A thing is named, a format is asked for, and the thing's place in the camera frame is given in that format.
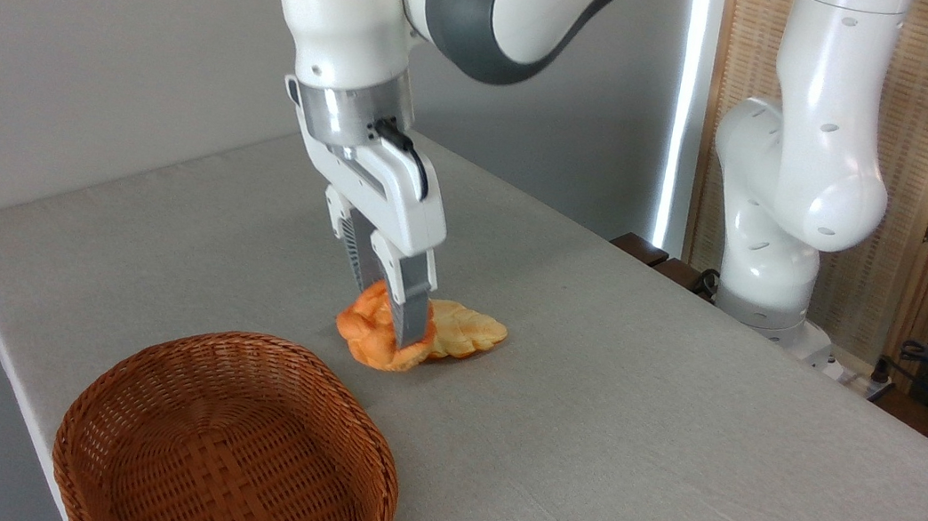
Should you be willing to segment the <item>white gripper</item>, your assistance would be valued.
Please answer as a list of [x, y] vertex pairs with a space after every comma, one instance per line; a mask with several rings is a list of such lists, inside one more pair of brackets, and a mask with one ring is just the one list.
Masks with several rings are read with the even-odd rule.
[[319, 89], [295, 75], [285, 87], [358, 288], [386, 286], [398, 349], [422, 341], [438, 283], [432, 249], [447, 233], [436, 172], [407, 133], [411, 94], [377, 85]]

